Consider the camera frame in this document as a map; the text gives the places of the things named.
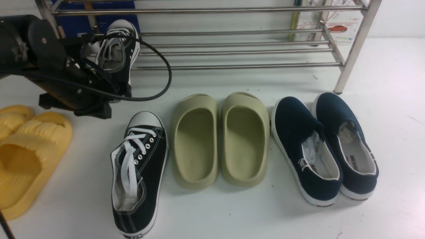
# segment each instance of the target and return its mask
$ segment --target metal shoe rack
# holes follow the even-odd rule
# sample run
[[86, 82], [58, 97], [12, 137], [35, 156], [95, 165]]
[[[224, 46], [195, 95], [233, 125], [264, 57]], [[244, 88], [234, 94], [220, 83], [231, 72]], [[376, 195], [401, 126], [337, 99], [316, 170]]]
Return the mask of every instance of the metal shoe rack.
[[[207, 69], [251, 69], [251, 68], [289, 68], [289, 67], [339, 67], [341, 75], [334, 88], [337, 94], [342, 93], [348, 78], [359, 56], [360, 50], [365, 42], [366, 36], [376, 16], [382, 0], [357, 0], [356, 6], [332, 6], [332, 0], [326, 0], [324, 6], [315, 7], [277, 7], [277, 8], [208, 8], [208, 9], [117, 9], [117, 10], [93, 10], [91, 2], [100, 0], [58, 0], [51, 4], [50, 0], [35, 0], [37, 7], [43, 17], [47, 19], [60, 37], [64, 37], [58, 27], [57, 16], [88, 16], [93, 28], [96, 28], [96, 15], [126, 15], [126, 14], [238, 14], [238, 13], [271, 13], [271, 12], [306, 12], [314, 11], [320, 14], [320, 22], [316, 29], [296, 29], [296, 30], [259, 30], [259, 31], [200, 31], [200, 32], [151, 32], [141, 33], [140, 36], [227, 36], [227, 35], [258, 35], [258, 34], [298, 34], [315, 33], [313, 41], [294, 42], [246, 42], [246, 43], [185, 43], [185, 44], [153, 44], [156, 48], [175, 49], [197, 49], [197, 48], [229, 48], [228, 51], [178, 51], [163, 52], [167, 56], [228, 56], [228, 55], [256, 55], [256, 54], [293, 54], [293, 53], [318, 53], [329, 52], [334, 57], [334, 62], [328, 63], [277, 63], [277, 64], [257, 64], [257, 65], [172, 65], [173, 70], [207, 70]], [[60, 5], [64, 2], [84, 2], [85, 10], [60, 10]], [[362, 22], [357, 32], [356, 38], [346, 59], [341, 55], [337, 44], [333, 40], [326, 27], [326, 19], [330, 11], [360, 11], [363, 15]], [[304, 49], [277, 49], [258, 50], [260, 46], [315, 46], [326, 45], [328, 48], [304, 48]], [[238, 47], [252, 47], [253, 50], [233, 50]], [[162, 70], [165, 66], [145, 66], [137, 67], [134, 70]]]

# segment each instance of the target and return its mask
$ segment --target shoe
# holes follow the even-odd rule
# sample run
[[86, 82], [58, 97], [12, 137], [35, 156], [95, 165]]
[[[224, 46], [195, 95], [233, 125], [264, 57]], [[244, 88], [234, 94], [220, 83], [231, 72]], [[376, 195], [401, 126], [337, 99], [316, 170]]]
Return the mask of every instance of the shoe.
[[357, 117], [330, 92], [316, 98], [312, 113], [325, 127], [326, 138], [342, 168], [341, 193], [355, 201], [367, 200], [375, 189], [379, 170]]
[[223, 176], [231, 184], [254, 187], [266, 175], [270, 124], [264, 104], [245, 92], [229, 95], [221, 111]]
[[207, 188], [217, 179], [217, 118], [217, 103], [205, 94], [184, 98], [174, 110], [174, 176], [186, 189]]
[[338, 164], [329, 150], [323, 125], [294, 97], [279, 100], [272, 113], [272, 136], [310, 204], [328, 207], [342, 182]]
[[0, 209], [6, 220], [30, 208], [71, 138], [69, 120], [47, 112], [27, 121], [0, 143]]
[[111, 153], [112, 211], [125, 238], [142, 238], [152, 228], [167, 157], [162, 121], [147, 111], [133, 116], [124, 141]]
[[[106, 32], [106, 36], [115, 34], [139, 38], [134, 25], [123, 19], [113, 22]], [[139, 52], [140, 43], [126, 38], [105, 39], [101, 43], [95, 63], [118, 83], [118, 95], [131, 97], [130, 70]]]
[[32, 118], [34, 112], [23, 105], [11, 105], [0, 109], [0, 142]]

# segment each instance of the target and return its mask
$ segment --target white rubber toe cap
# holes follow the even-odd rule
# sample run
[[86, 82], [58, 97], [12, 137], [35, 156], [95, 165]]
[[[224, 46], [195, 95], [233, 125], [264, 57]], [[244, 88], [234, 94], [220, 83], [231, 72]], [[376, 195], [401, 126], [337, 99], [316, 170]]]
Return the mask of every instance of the white rubber toe cap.
[[154, 114], [148, 111], [137, 113], [130, 121], [129, 128], [138, 125], [150, 125], [163, 128], [161, 120]]

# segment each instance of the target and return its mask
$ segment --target sneaker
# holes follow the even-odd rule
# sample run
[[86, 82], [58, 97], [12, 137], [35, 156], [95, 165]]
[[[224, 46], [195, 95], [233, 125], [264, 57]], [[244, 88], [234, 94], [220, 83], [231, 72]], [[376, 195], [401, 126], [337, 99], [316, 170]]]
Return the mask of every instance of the sneaker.
[[326, 138], [344, 173], [341, 193], [355, 201], [367, 200], [375, 189], [379, 170], [356, 116], [339, 96], [330, 92], [316, 98], [312, 112], [324, 125]]
[[294, 174], [301, 195], [317, 207], [331, 206], [342, 174], [323, 132], [323, 125], [294, 97], [279, 100], [273, 109], [272, 136]]
[[[106, 36], [112, 34], [138, 38], [134, 25], [123, 19], [116, 20], [109, 26]], [[105, 39], [101, 43], [95, 63], [110, 73], [112, 79], [118, 83], [120, 90], [117, 94], [119, 95], [131, 97], [130, 69], [139, 51], [140, 43], [127, 38]]]
[[112, 211], [125, 238], [142, 238], [152, 228], [167, 156], [161, 120], [147, 111], [133, 116], [124, 141], [111, 153]]

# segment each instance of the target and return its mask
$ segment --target white shoelace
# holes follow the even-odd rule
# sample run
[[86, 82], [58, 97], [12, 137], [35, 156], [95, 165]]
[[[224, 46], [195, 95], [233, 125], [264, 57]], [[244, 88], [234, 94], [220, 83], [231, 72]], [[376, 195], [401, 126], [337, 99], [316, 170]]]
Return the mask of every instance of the white shoelace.
[[[127, 28], [115, 28], [115, 29], [109, 30], [106, 35], [111, 35], [111, 34], [118, 34], [118, 35], [129, 37], [130, 30], [128, 30]], [[113, 54], [112, 47], [114, 45], [118, 45], [118, 48], [116, 48], [117, 50], [123, 49], [124, 48], [123, 43], [125, 40], [126, 38], [116, 38], [116, 37], [104, 40], [100, 47], [100, 49], [104, 49], [105, 51], [105, 53], [102, 54], [103, 60], [104, 61], [119, 60], [119, 59], [114, 59], [115, 57]]]
[[[140, 141], [140, 139], [146, 138], [148, 134], [151, 134], [153, 137], [156, 137], [156, 133], [152, 130], [142, 129], [142, 128], [130, 128], [129, 131], [142, 132], [144, 134], [133, 134], [130, 133], [124, 139], [125, 147], [125, 157], [121, 165], [121, 182], [125, 192], [125, 201], [137, 201], [137, 176], [136, 176], [136, 167], [135, 164], [139, 164], [138, 160], [143, 158], [143, 155], [146, 155], [146, 149], [150, 148], [149, 143], [153, 143], [153, 138], [148, 141], [146, 145]], [[130, 140], [137, 144], [140, 148], [141, 154], [137, 156], [136, 159], [133, 158], [133, 154], [136, 149], [131, 146]]]

